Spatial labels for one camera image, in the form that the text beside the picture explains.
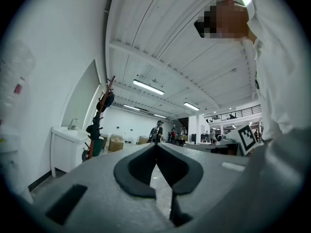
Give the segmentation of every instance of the black backpack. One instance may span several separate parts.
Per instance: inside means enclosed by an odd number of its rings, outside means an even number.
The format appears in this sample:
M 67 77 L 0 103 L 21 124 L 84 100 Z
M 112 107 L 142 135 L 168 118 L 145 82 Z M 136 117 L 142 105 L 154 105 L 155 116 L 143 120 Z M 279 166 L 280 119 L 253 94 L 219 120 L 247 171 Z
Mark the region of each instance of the black backpack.
M 148 139 L 148 142 L 147 142 L 147 143 L 155 142 L 155 141 L 156 141 L 157 129 L 158 129 L 159 127 L 160 127 L 160 126 L 157 126 L 157 127 L 151 129 L 150 134 L 149 134 L 149 139 Z
M 115 99 L 115 95 L 113 94 L 113 92 L 109 92 L 108 95 L 111 95 L 111 96 L 106 98 L 105 104 L 103 105 L 103 108 L 102 108 L 102 112 L 104 112 L 104 110 L 107 107 L 109 107 L 112 104 L 113 100 Z M 101 103 L 100 102 L 97 103 L 96 109 L 98 111 L 101 109 Z

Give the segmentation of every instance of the ceiling beam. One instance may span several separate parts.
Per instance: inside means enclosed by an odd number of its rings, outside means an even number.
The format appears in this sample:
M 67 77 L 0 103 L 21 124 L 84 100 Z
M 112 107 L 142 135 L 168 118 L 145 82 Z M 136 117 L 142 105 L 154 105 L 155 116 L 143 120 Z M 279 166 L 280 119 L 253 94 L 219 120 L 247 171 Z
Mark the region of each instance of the ceiling beam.
M 238 69 L 239 67 L 243 67 L 244 62 L 247 62 L 246 56 L 241 55 L 234 60 L 230 61 L 228 64 L 219 67 L 218 69 L 210 72 L 207 76 L 203 77 L 201 80 L 196 82 L 196 85 L 202 86 L 206 83 L 209 83 L 217 78 L 219 76 L 224 75 L 231 71 L 232 69 Z
M 118 88 L 120 88 L 120 89 L 123 89 L 123 90 L 129 91 L 129 92 L 132 92 L 132 93 L 141 95 L 141 96 L 143 96 L 143 97 L 145 97 L 145 98 L 151 99 L 151 100 L 153 100 L 153 101 L 157 101 L 157 102 L 159 102 L 159 103 L 161 103 L 161 104 L 165 104 L 165 105 L 174 107 L 175 109 L 182 110 L 183 112 L 188 113 L 189 115 L 191 115 L 191 113 L 192 113 L 191 111 L 186 110 L 186 109 L 183 108 L 182 106 L 179 106 L 179 105 L 177 105 L 177 104 L 174 104 L 174 103 L 165 101 L 165 100 L 163 100 L 163 99 L 159 99 L 159 98 L 157 98 L 157 97 L 155 97 L 155 96 L 152 96 L 152 95 L 149 95 L 149 94 L 147 94 L 147 93 L 145 93 L 145 92 L 141 93 L 140 90 L 133 89 L 133 88 L 131 88 L 131 87 L 129 87 L 129 86 L 126 86 L 126 85 L 123 85 L 123 84 L 121 84 L 121 83 L 114 82 L 114 83 L 112 84 L 112 86 L 115 86 L 115 87 L 118 87 Z
M 115 21 L 117 18 L 119 18 L 119 13 L 117 13 L 118 6 L 122 0 L 112 0 L 109 8 L 109 16 L 107 20 L 107 26 L 106 26 L 106 36 L 105 36 L 105 60 L 106 60 L 106 73 L 107 78 L 111 79 L 112 75 L 110 76 L 110 55 L 109 55 L 109 43 L 111 41 L 112 32 L 114 30 L 114 27 L 116 25 Z
M 129 106 L 132 106 L 131 103 L 133 103 L 133 101 L 131 101 L 131 100 L 123 99 L 123 98 L 120 98 L 120 97 L 117 97 L 117 96 L 115 96 L 115 100 L 119 101 L 119 102 L 122 102 L 122 103 L 125 103 L 125 104 L 128 104 Z M 164 116 L 164 117 L 173 117 L 174 116 L 174 114 L 172 114 L 172 113 L 169 113 L 169 112 L 166 112 L 166 111 L 162 111 L 162 110 L 158 110 L 158 109 L 154 109 L 152 107 L 149 107 L 149 106 L 141 104 L 141 103 L 136 103 L 136 104 L 137 104 L 136 107 L 140 107 L 140 108 L 146 109 L 150 113 L 153 113 L 153 114 L 158 114 L 158 115 Z
M 150 55 L 148 55 L 148 54 L 146 54 L 146 53 L 144 53 L 144 52 L 142 52 L 142 51 L 140 51 L 134 47 L 131 47 L 127 44 L 124 44 L 124 43 L 116 41 L 116 40 L 114 40 L 110 43 L 110 47 L 114 48 L 116 50 L 123 51 L 127 54 L 133 55 L 133 56 L 135 56 L 135 57 L 137 57 L 143 61 L 146 61 L 147 63 L 153 65 L 154 67 L 157 67 L 160 70 L 165 71 L 172 78 L 178 79 L 180 82 L 182 82 L 186 86 L 190 87 L 193 91 L 198 92 L 210 104 L 212 104 L 213 106 L 215 106 L 216 108 L 219 109 L 219 104 L 213 98 L 211 98 L 207 93 L 205 93 L 203 90 L 201 90 L 201 88 L 199 88 L 196 84 L 191 82 L 185 76 L 183 76 L 182 74 L 180 74 L 179 72 L 177 72 L 176 70 L 171 68 L 170 66 L 164 64 L 160 60 L 155 59 L 154 57 L 152 57 L 152 56 L 150 56 Z

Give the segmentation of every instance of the railing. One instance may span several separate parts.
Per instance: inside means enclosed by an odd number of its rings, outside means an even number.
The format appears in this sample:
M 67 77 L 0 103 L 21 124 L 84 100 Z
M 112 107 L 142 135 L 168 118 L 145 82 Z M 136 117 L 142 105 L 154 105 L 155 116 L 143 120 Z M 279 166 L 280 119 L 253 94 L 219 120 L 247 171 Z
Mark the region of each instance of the railing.
M 231 119 L 236 119 L 239 117 L 250 116 L 250 115 L 257 114 L 257 113 L 261 113 L 260 104 L 253 106 L 253 107 L 250 107 L 250 108 L 239 110 L 239 111 L 233 111 L 230 113 L 225 113 L 225 114 L 220 114 L 220 115 L 215 115 L 215 116 L 209 116 L 209 117 L 206 117 L 205 119 L 208 120 L 207 122 L 220 122 L 220 121 L 227 121 L 227 120 L 231 120 Z

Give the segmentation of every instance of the white ceiling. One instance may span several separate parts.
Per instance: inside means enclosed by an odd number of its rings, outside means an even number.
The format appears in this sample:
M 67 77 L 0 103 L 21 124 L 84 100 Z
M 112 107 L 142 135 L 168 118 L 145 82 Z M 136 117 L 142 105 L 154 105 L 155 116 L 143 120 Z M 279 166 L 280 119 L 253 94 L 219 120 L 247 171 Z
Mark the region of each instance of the white ceiling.
M 245 44 L 202 39 L 193 25 L 214 2 L 112 0 L 106 71 L 109 79 L 116 76 L 117 104 L 181 118 L 195 114 L 184 102 L 199 107 L 197 113 L 208 113 L 252 100 L 255 71 Z M 165 93 L 138 87 L 133 79 Z

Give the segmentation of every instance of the faucet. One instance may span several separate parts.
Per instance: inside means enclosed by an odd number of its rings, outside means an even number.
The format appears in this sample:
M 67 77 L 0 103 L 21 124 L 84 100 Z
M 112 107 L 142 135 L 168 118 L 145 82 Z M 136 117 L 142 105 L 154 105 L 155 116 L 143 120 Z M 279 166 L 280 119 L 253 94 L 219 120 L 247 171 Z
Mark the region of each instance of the faucet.
M 74 118 L 73 120 L 71 120 L 71 123 L 68 126 L 69 130 L 76 130 L 77 126 L 76 125 L 72 125 L 72 121 L 77 120 L 77 123 L 79 122 L 78 119 Z

